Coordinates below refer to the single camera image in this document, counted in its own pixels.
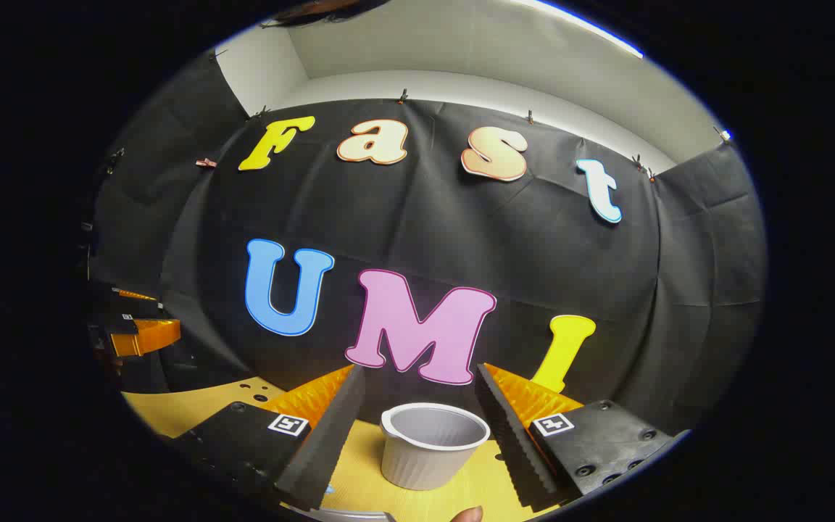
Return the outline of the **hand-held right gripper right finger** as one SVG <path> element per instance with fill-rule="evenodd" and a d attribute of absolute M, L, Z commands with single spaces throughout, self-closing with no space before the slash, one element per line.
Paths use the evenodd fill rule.
<path fill-rule="evenodd" d="M 577 403 L 488 363 L 476 394 L 521 505 L 569 505 L 635 475 L 679 442 L 609 400 Z"/>

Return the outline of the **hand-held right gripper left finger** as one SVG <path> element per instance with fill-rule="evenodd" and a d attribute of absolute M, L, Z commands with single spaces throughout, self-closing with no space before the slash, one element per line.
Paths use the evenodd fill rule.
<path fill-rule="evenodd" d="M 242 497 L 316 510 L 364 396 L 364 371 L 348 365 L 265 405 L 234 401 L 170 444 Z"/>

